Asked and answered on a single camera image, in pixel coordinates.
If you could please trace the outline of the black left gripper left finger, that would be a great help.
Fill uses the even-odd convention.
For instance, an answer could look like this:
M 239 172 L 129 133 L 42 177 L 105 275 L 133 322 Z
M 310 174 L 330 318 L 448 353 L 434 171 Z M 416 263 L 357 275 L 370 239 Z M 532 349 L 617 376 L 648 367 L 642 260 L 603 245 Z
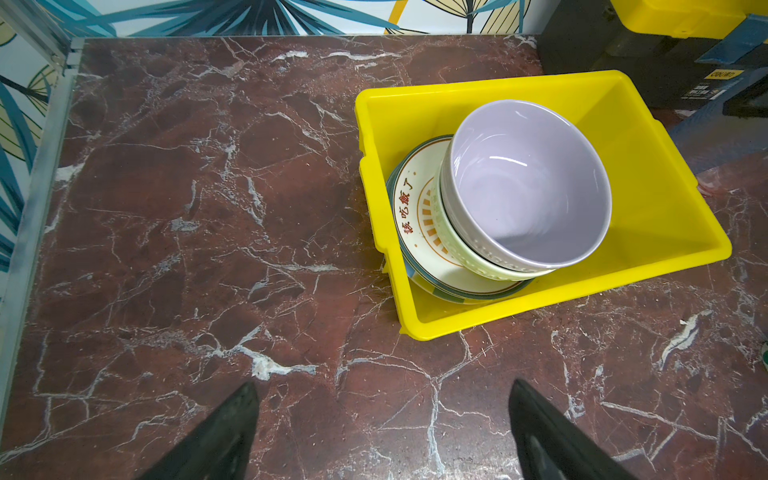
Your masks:
M 141 477 L 243 479 L 258 416 L 257 389 L 246 382 Z

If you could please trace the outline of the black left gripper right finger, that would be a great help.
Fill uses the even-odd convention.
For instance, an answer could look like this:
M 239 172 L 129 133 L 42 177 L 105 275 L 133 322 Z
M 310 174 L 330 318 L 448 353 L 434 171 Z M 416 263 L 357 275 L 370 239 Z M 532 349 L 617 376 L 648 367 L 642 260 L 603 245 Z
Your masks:
M 525 479 L 634 477 L 525 380 L 514 381 L 508 410 Z

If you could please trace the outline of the orange sunburst plate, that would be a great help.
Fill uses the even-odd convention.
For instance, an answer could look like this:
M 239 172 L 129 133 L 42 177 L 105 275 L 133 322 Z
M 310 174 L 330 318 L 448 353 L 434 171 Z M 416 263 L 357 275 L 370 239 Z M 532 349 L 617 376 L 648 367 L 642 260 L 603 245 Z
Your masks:
M 407 276 L 428 293 L 453 303 L 508 298 L 532 281 L 497 281 L 475 274 L 448 252 L 435 228 L 434 175 L 450 140 L 446 135 L 422 143 L 394 168 L 386 182 Z

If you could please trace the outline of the grey bowl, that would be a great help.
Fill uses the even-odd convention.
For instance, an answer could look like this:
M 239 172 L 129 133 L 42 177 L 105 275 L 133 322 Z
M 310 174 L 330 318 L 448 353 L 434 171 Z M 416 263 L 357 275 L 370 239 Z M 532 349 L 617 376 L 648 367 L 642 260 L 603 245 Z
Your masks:
M 499 100 L 472 111 L 437 177 L 460 237 L 505 268 L 573 266 L 609 230 L 611 185 L 597 151 L 574 124 L 535 103 Z

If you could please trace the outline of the blue translucent plastic cup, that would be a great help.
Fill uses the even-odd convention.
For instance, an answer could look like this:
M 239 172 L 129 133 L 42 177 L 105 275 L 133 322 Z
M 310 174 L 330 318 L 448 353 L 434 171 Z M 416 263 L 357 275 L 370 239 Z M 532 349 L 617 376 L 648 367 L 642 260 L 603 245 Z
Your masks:
M 767 151 L 767 106 L 733 99 L 708 105 L 669 133 L 691 171 L 706 170 Z

